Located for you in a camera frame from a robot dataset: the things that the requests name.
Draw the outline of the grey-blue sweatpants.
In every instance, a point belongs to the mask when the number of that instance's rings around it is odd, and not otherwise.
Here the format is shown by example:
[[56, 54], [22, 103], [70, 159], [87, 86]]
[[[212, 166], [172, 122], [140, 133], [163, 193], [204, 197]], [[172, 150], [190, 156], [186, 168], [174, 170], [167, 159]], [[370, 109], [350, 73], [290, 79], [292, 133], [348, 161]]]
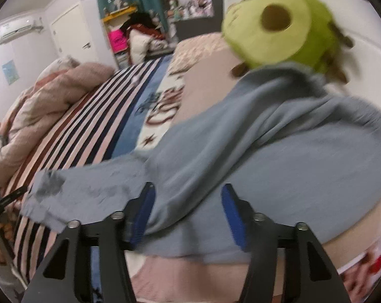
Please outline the grey-blue sweatpants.
[[221, 190], [275, 222], [307, 223], [327, 242], [381, 200], [381, 111], [325, 90], [292, 64], [246, 74], [219, 103], [172, 126], [152, 150], [35, 176], [21, 212], [61, 232], [98, 222], [139, 196], [156, 201], [138, 251], [206, 263], [241, 263]]

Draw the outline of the pink beige duvet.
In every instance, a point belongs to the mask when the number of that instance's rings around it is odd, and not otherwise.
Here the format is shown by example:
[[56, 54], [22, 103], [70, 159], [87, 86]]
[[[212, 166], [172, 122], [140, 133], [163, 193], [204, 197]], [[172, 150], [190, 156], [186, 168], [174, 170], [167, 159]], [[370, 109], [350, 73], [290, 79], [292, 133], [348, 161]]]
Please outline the pink beige duvet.
[[84, 95], [115, 72], [71, 56], [54, 60], [22, 91], [0, 122], [0, 187], [6, 187], [42, 137]]

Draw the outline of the striped fleece blanket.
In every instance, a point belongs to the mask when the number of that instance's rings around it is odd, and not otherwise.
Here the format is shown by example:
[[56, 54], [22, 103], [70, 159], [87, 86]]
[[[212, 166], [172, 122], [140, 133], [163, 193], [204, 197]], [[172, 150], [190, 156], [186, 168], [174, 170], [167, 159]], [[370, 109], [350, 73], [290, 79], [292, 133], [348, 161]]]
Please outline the striped fleece blanket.
[[57, 121], [10, 179], [5, 193], [30, 186], [37, 172], [100, 163], [154, 148], [178, 112], [184, 93], [169, 75], [172, 55], [115, 72]]

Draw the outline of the white air conditioner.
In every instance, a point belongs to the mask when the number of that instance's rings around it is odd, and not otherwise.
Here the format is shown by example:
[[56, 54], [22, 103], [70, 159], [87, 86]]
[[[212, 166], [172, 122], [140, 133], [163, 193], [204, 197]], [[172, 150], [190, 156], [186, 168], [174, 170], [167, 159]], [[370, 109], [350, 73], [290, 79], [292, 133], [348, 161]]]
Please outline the white air conditioner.
[[41, 20], [26, 16], [10, 21], [0, 27], [0, 44], [7, 43], [31, 31], [43, 30]]

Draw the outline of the white door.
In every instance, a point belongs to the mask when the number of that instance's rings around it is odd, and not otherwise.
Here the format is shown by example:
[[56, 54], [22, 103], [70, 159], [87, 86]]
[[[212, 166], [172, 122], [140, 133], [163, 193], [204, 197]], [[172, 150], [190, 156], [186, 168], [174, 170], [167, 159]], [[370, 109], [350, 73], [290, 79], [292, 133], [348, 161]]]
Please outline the white door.
[[51, 22], [52, 38], [60, 57], [97, 62], [98, 56], [80, 4], [71, 6]]

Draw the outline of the dusty pink pillow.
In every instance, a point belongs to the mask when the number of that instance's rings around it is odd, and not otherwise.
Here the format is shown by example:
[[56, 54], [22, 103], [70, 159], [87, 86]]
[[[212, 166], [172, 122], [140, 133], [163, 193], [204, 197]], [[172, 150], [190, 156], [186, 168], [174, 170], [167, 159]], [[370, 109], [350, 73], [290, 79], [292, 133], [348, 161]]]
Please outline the dusty pink pillow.
[[182, 104], [173, 124], [196, 116], [223, 100], [249, 70], [230, 48], [202, 59], [184, 75]]

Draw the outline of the white padded headboard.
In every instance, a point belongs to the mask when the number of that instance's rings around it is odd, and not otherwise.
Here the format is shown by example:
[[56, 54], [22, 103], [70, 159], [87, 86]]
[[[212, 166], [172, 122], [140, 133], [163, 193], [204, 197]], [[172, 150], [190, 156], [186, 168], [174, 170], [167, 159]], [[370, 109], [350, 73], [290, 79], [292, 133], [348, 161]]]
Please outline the white padded headboard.
[[[224, 7], [241, 0], [223, 0]], [[321, 0], [341, 31], [355, 46], [345, 49], [339, 64], [348, 78], [343, 93], [359, 96], [381, 108], [381, 18], [368, 0]]]

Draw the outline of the clothes pile on rack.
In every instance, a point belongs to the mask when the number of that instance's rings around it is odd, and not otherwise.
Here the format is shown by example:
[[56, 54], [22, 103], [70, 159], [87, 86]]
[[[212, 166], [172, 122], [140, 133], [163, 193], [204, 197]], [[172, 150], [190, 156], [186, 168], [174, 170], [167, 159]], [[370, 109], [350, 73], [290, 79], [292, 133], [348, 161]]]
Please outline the clothes pile on rack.
[[159, 18], [132, 7], [103, 19], [114, 59], [120, 69], [172, 53]]

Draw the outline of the floral patterned pillow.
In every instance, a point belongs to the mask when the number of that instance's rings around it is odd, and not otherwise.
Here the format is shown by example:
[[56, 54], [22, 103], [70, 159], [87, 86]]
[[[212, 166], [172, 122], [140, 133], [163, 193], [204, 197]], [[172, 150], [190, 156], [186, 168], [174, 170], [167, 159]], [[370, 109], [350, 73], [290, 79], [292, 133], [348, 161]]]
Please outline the floral patterned pillow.
[[182, 40], [175, 48], [167, 72], [168, 74], [186, 72], [202, 59], [228, 47], [229, 45], [220, 32], [202, 34]]

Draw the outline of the green avocado plush toy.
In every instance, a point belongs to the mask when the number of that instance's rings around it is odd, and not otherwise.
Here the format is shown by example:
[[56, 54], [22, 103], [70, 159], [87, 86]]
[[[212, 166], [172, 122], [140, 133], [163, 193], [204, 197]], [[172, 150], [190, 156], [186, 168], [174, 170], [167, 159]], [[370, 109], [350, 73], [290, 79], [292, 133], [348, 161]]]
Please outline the green avocado plush toy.
[[222, 35], [240, 59], [232, 75], [282, 62], [296, 62], [347, 84], [338, 63], [342, 46], [353, 39], [342, 32], [320, 0], [242, 0], [231, 5]]

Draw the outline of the dark bookshelf with items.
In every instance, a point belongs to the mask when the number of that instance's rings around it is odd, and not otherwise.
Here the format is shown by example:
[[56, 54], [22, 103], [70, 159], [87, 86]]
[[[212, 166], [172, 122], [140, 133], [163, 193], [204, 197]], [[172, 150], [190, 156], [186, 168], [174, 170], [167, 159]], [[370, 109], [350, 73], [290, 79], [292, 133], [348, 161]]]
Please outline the dark bookshelf with items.
[[220, 32], [223, 0], [163, 0], [179, 41]]

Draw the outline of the blue wall poster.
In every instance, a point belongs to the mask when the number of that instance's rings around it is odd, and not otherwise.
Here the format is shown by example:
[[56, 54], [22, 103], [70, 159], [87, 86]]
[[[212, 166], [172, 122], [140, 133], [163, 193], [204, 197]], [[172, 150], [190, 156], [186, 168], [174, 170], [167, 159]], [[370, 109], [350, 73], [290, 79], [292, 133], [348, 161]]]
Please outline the blue wall poster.
[[3, 64], [2, 71], [9, 86], [19, 79], [18, 71], [13, 60]]

